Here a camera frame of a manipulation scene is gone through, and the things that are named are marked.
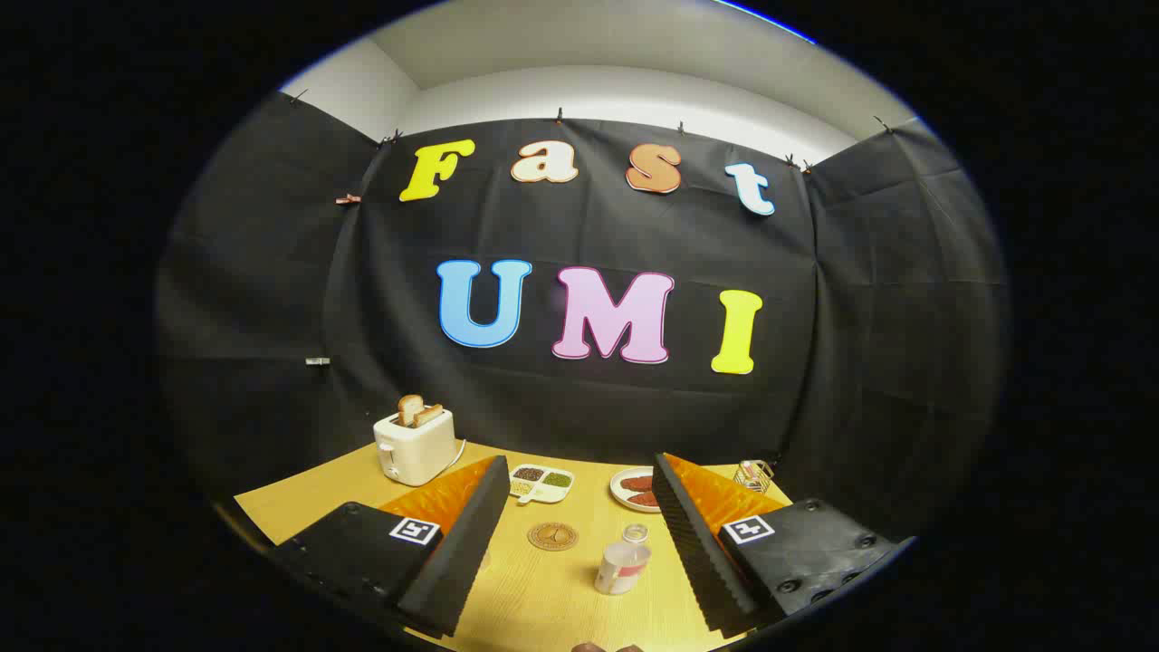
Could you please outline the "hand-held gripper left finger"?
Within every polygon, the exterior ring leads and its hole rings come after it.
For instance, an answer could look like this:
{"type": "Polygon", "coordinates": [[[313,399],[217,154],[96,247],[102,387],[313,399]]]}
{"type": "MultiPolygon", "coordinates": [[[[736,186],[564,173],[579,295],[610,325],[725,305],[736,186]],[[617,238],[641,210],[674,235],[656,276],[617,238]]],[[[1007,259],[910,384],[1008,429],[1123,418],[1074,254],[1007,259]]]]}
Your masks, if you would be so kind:
{"type": "Polygon", "coordinates": [[[274,545],[279,570],[377,627],[455,627],[510,488],[490,455],[380,507],[347,501],[274,545]]]}

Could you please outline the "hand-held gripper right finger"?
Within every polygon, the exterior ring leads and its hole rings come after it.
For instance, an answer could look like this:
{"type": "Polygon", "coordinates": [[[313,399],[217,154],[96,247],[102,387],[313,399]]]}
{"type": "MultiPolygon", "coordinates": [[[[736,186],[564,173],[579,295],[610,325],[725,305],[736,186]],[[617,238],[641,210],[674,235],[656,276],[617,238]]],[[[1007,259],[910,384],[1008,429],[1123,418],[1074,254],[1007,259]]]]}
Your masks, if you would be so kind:
{"type": "Polygon", "coordinates": [[[726,637],[819,618],[914,545],[832,503],[779,503],[668,453],[653,491],[704,620],[726,637]]]}

